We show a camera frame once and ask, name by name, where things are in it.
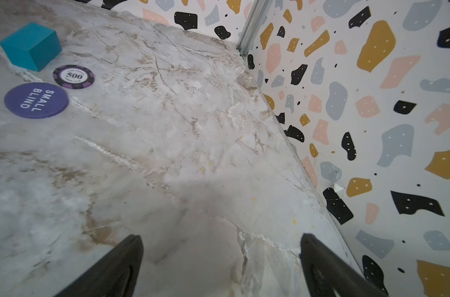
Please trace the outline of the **purple small blind disc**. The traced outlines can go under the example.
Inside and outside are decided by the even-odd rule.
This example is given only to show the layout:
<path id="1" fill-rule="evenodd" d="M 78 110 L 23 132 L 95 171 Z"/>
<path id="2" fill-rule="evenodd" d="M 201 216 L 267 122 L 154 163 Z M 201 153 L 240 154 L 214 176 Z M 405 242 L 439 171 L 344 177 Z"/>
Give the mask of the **purple small blind disc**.
<path id="1" fill-rule="evenodd" d="M 43 82 L 18 85 L 4 97 L 4 105 L 10 112 L 33 120 L 58 115 L 69 102 L 68 94 L 62 88 Z"/>

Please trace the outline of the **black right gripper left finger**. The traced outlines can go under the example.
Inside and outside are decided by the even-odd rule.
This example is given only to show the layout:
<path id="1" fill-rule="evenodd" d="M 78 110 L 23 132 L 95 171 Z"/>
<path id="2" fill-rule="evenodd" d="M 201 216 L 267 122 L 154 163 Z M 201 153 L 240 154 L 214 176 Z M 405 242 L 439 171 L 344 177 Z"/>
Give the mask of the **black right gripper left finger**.
<path id="1" fill-rule="evenodd" d="M 139 235 L 129 235 L 57 297 L 131 297 L 144 254 Z"/>

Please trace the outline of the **purple 500 poker chip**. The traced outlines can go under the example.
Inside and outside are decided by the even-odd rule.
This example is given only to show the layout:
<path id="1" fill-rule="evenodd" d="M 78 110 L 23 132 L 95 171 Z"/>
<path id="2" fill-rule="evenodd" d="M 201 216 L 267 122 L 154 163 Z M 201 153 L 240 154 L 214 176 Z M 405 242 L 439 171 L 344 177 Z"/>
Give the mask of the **purple 500 poker chip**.
<path id="1" fill-rule="evenodd" d="M 77 90 L 90 87 L 95 81 L 95 76 L 84 66 L 69 64 L 56 68 L 53 79 L 61 87 Z"/>

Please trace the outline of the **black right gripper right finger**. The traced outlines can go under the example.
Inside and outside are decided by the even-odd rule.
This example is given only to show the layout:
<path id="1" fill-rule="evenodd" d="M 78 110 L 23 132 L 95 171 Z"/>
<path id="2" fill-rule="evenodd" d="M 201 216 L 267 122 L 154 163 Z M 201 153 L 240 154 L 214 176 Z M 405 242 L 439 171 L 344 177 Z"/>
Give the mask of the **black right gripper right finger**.
<path id="1" fill-rule="evenodd" d="M 300 261 L 312 297 L 384 297 L 313 234 L 300 240 Z"/>

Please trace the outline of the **teal rectangular block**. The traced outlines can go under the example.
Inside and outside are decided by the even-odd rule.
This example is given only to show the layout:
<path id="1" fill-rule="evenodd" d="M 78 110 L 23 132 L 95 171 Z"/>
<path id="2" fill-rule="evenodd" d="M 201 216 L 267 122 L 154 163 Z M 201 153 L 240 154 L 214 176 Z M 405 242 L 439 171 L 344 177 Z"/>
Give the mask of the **teal rectangular block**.
<path id="1" fill-rule="evenodd" d="M 55 30 L 29 23 L 0 42 L 10 62 L 17 67 L 39 72 L 62 51 Z"/>

